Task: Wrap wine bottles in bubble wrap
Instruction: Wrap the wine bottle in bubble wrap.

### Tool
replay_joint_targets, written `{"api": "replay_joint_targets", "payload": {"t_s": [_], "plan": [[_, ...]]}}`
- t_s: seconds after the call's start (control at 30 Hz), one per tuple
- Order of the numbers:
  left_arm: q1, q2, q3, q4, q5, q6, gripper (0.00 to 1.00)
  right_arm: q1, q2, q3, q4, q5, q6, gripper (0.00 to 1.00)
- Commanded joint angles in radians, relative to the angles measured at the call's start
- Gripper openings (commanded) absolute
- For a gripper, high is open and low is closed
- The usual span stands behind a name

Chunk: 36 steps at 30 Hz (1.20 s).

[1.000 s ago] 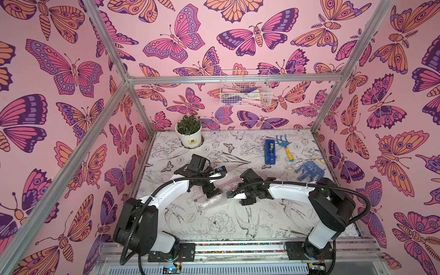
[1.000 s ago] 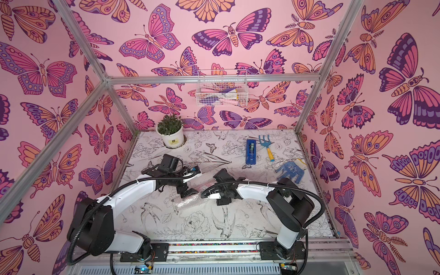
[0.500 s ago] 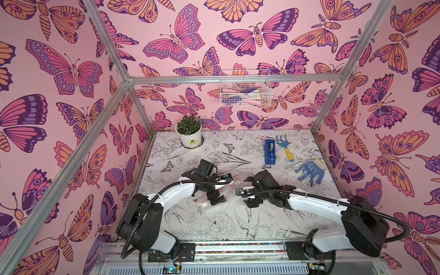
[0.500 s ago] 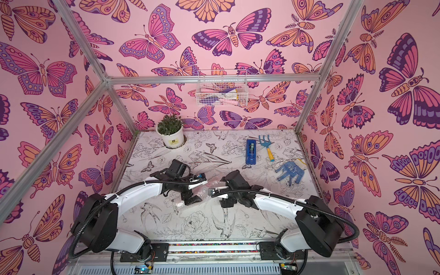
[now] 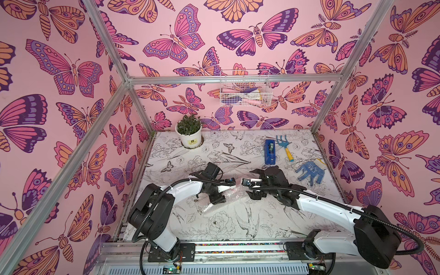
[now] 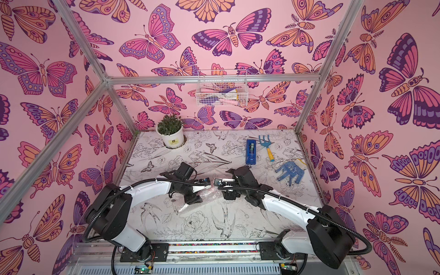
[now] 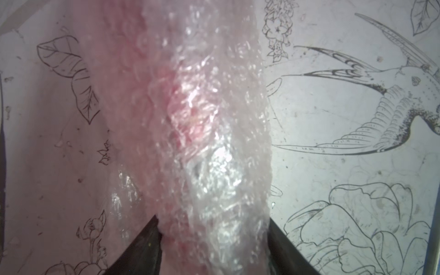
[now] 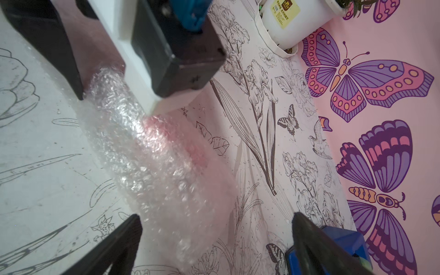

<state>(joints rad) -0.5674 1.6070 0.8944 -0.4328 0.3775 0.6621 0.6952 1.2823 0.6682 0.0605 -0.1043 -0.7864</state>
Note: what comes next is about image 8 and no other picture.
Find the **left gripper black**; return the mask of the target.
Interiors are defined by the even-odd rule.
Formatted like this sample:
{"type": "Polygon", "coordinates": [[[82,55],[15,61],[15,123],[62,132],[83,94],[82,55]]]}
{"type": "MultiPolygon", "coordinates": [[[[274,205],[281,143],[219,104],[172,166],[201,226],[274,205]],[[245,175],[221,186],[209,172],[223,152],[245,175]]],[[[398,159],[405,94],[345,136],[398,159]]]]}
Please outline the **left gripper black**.
{"type": "MultiPolygon", "coordinates": [[[[138,1],[76,1],[86,17],[103,25],[126,70],[124,80],[148,115],[170,112],[189,104],[200,90],[187,89],[162,98],[154,93],[150,74],[131,40],[138,1]]],[[[1,1],[6,19],[66,79],[79,100],[84,87],[61,17],[51,1],[1,1]]]]}

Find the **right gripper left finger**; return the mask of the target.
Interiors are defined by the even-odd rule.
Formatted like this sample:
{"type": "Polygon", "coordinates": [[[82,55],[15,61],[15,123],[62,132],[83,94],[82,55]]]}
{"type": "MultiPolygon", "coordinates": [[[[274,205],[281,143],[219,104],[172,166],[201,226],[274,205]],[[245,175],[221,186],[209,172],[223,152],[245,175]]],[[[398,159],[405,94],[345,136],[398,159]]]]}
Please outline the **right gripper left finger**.
{"type": "Polygon", "coordinates": [[[65,275],[130,275],[142,236],[140,216],[129,216],[65,275]]]}

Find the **clear bubble wrap sheet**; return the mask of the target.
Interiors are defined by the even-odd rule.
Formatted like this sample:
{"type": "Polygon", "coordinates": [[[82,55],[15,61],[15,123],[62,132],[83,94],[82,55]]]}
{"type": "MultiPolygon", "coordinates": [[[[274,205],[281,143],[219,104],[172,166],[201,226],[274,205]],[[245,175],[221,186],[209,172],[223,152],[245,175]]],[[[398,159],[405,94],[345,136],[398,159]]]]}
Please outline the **clear bubble wrap sheet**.
{"type": "Polygon", "coordinates": [[[225,231],[238,194],[212,145],[177,110],[147,115],[112,67],[91,77],[77,117],[143,239],[180,269],[196,264],[225,231]]]}

